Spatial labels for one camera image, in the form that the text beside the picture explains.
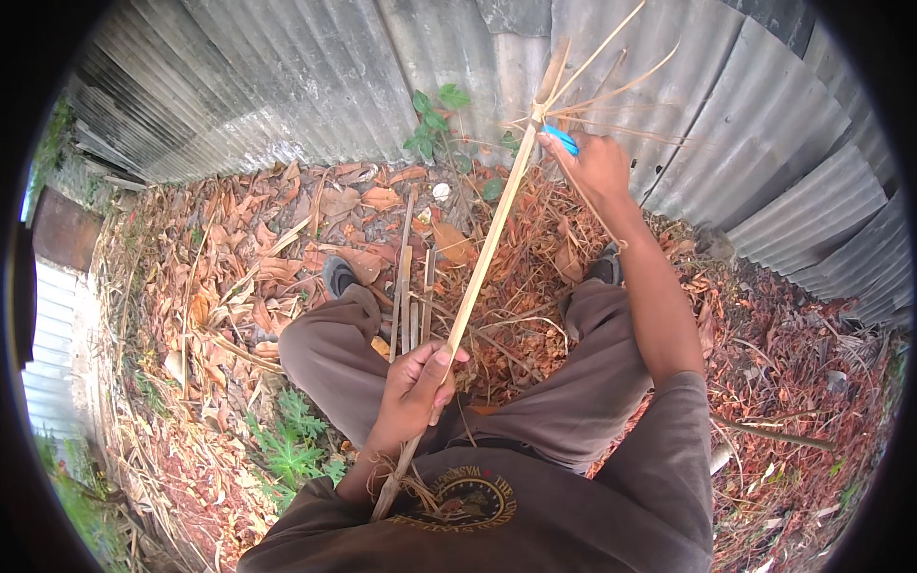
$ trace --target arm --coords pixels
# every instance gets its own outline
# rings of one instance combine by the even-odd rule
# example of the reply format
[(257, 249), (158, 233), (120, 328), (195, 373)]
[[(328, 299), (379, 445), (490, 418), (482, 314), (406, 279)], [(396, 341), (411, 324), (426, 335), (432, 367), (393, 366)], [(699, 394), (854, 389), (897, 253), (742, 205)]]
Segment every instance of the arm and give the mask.
[[(449, 368), (449, 352), (439, 349), (445, 340), (432, 340), (396, 359), (389, 367), (376, 424), (370, 430), (357, 463), (337, 484), (337, 495), (353, 505), (369, 505), (379, 494), (388, 469), (384, 459), (398, 463), (401, 444), (436, 425), (439, 415), (455, 393), (455, 377)], [(459, 349), (456, 360), (465, 362), (468, 352)], [(442, 386), (439, 382), (446, 379)], [(373, 472), (382, 478), (370, 478)]]
[(691, 307), (671, 264), (644, 223), (640, 207), (627, 191), (627, 154), (611, 138), (581, 131), (570, 135), (580, 148), (576, 157), (553, 136), (540, 133), (538, 141), (576, 180), (612, 233), (627, 241), (620, 254), (621, 266), (636, 344), (650, 376), (660, 384), (685, 370), (702, 375), (701, 340)]

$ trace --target ground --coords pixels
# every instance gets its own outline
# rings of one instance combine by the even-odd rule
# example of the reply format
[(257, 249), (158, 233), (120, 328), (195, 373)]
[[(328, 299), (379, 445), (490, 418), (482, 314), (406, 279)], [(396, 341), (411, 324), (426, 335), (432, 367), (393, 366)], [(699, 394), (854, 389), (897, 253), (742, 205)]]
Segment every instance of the ground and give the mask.
[[(507, 175), (468, 167), (277, 164), (154, 188), (108, 217), (92, 271), (108, 364), (99, 392), (108, 473), (171, 548), (170, 567), (234, 570), (296, 487), (323, 473), (339, 478), (352, 462), (346, 440), (287, 390), (277, 360), (283, 328), (328, 300), (328, 254), (372, 286), (387, 354), (409, 226), (410, 296), (429, 297), (431, 336), (447, 336), (490, 224), (494, 201), (484, 197)], [(438, 183), (447, 197), (434, 196)], [(731, 458), (713, 476), (714, 567), (773, 558), (775, 568), (807, 568), (843, 530), (878, 463), (905, 342), (842, 321), (849, 301), (820, 303), (767, 270), (704, 256), (684, 222), (646, 220), (698, 316), (712, 412), (733, 423), (711, 427), (714, 451)], [(464, 341), (473, 360), (457, 381), (472, 406), (499, 407), (563, 363), (575, 342), (557, 301), (607, 240), (555, 166), (531, 168)]]

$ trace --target person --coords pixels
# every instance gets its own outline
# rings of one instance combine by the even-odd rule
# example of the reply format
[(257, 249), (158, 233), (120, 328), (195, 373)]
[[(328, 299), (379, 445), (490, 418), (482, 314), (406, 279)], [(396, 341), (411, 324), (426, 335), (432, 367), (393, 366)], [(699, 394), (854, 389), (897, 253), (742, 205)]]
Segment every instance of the person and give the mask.
[[(337, 299), (286, 327), (281, 363), (360, 454), (336, 488), (328, 477), (309, 481), (238, 571), (709, 570), (697, 326), (628, 193), (626, 153), (608, 137), (571, 135), (576, 157), (553, 136), (539, 143), (627, 246), (607, 248), (560, 305), (579, 340), (564, 365), (490, 415), (465, 411), (470, 438), (460, 420), (435, 428), (454, 392), (451, 374), (440, 386), (450, 369), (444, 342), (390, 366), (370, 346), (381, 324), (372, 294), (346, 262), (329, 259), (324, 278)], [(594, 479), (583, 477), (651, 386), (639, 423)], [(387, 458), (425, 429), (411, 472), (425, 493), (402, 491), (386, 519), (369, 523)], [(448, 440), (431, 448), (437, 430)]]

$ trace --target printed seal logo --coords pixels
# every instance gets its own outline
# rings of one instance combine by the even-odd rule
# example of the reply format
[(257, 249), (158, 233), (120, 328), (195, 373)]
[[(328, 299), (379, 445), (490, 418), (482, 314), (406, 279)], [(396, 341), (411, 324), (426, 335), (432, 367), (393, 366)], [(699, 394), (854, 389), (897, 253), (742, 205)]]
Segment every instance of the printed seal logo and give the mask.
[(499, 527), (513, 518), (516, 501), (513, 488), (500, 476), (492, 481), (481, 476), (477, 466), (453, 468), (440, 476), (430, 488), (436, 503), (426, 507), (413, 499), (410, 507), (389, 518), (425, 531), (470, 533)]

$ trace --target hand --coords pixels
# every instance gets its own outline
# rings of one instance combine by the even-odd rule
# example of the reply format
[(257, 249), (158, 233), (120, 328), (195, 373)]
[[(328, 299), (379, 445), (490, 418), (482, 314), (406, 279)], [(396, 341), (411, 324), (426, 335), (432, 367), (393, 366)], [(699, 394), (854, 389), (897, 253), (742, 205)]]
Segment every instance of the hand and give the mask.
[(628, 196), (630, 158), (621, 146), (612, 138), (591, 136), (584, 131), (571, 131), (569, 135), (580, 148), (579, 155), (570, 155), (557, 137), (543, 131), (538, 133), (538, 143), (565, 168), (565, 175), (576, 180), (593, 204)]
[[(456, 382), (449, 366), (445, 340), (432, 340), (389, 367), (379, 417), (370, 431), (366, 449), (396, 455), (399, 444), (436, 425), (443, 408), (452, 400)], [(459, 348), (456, 360), (466, 362), (468, 352)]]

